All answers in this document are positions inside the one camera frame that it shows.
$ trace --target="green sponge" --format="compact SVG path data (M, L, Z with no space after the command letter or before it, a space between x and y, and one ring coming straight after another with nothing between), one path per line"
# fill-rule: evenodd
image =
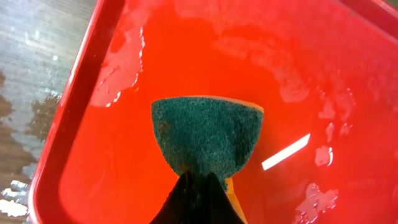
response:
M155 101L152 121L165 160L178 175L214 172L225 179L241 170L259 139L262 108L238 100L178 97Z

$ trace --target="white line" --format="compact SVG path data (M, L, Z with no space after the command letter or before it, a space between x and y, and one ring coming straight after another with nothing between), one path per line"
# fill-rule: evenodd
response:
M273 167L274 165L280 163L284 159L288 158L293 153L295 153L298 150L302 149L304 146L306 146L308 144L308 140L310 139L310 135L311 134L308 134L308 135L304 136L303 138L301 138L297 142L291 144L290 146L286 147L285 149L281 150L277 154L271 156L270 158L268 158L267 160L262 162L262 168L264 170L267 170L267 169Z

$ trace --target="brown stain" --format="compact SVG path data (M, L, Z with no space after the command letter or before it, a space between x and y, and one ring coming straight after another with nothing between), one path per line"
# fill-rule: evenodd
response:
M0 72L0 87L3 86L5 79L4 74ZM10 113L12 113L12 104L0 95L0 117ZM36 162L33 156L11 136L13 132L15 131L12 128L0 120L0 190L9 188L13 180L29 184L30 179L22 173L22 168ZM9 217L5 213L0 213L0 223L22 223L26 218L27 216Z
M61 97L49 94L44 101L35 101L32 104L34 118L30 122L29 129L25 132L45 141L49 134L54 115Z

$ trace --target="scrubbing pad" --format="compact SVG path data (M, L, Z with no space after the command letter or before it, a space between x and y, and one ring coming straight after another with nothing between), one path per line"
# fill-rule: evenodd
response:
M156 140L174 172L214 172L224 188L225 179L250 158L263 117L261 107L227 98L178 97L152 104Z

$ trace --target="red tray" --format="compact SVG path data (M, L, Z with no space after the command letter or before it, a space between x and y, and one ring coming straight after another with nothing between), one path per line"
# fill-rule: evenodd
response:
M32 220L149 223L178 178L150 104L215 95L265 109L233 177L248 223L395 223L397 38L381 1L99 0L32 181Z

